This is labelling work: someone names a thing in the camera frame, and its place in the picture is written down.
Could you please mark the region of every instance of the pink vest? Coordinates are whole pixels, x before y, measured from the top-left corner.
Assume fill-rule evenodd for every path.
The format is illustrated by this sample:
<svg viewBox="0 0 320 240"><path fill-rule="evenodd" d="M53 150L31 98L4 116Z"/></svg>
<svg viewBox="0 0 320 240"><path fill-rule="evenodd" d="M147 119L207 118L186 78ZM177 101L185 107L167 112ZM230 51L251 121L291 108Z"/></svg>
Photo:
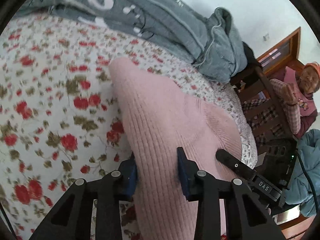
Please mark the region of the pink vest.
<svg viewBox="0 0 320 240"><path fill-rule="evenodd" d="M296 80L296 72L289 67L285 67L284 83L293 84L296 87L296 93L298 93L296 96L298 98L301 116L308 116L316 110L314 101L307 99L301 93Z"/></svg>

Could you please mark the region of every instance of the bed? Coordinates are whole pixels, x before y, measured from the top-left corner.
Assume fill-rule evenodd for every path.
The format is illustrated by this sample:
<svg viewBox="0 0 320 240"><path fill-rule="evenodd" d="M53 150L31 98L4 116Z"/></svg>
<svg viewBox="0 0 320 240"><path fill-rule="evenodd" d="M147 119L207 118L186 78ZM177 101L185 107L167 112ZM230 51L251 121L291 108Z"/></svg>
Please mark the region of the bed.
<svg viewBox="0 0 320 240"><path fill-rule="evenodd" d="M222 107L238 126L242 162L251 168L257 162L252 131L231 85L207 81L148 41L37 14L12 20L1 43L0 201L20 239L30 237L76 179L100 179L130 157L108 73L117 57ZM121 203L119 211L124 239L142 239L134 203Z"/></svg>

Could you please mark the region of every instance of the wall socket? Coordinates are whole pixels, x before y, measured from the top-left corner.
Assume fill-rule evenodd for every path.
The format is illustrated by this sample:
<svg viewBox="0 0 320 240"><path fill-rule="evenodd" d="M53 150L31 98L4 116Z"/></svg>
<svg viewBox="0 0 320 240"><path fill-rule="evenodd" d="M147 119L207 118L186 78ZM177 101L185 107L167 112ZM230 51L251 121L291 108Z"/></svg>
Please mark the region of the wall socket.
<svg viewBox="0 0 320 240"><path fill-rule="evenodd" d="M268 41L270 39L269 33L263 36L263 41Z"/></svg>

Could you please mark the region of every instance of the folded gray comforter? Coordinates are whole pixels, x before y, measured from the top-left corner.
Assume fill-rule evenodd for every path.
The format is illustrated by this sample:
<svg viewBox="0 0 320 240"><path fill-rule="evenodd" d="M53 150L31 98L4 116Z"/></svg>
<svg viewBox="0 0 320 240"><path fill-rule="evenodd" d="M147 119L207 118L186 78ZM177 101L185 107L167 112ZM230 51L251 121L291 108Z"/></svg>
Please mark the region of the folded gray comforter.
<svg viewBox="0 0 320 240"><path fill-rule="evenodd" d="M239 32L224 8L205 18L181 0L27 0L16 16L43 10L141 37L222 83L247 65Z"/></svg>

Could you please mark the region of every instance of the pink knitted sweater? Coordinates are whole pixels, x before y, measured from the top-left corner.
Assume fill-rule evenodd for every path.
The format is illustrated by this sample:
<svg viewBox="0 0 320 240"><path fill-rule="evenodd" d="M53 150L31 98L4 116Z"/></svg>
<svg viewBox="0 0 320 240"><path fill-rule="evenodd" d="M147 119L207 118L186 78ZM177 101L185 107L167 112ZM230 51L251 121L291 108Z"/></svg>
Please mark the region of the pink knitted sweater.
<svg viewBox="0 0 320 240"><path fill-rule="evenodd" d="M169 78L139 70L127 58L114 60L109 70L138 167L134 202L141 234L144 240L192 240L197 203L182 194L176 149L182 146L200 169L231 181L236 175L215 153L223 148L241 159L237 126L220 107L184 94ZM220 212L224 233L223 201Z"/></svg>

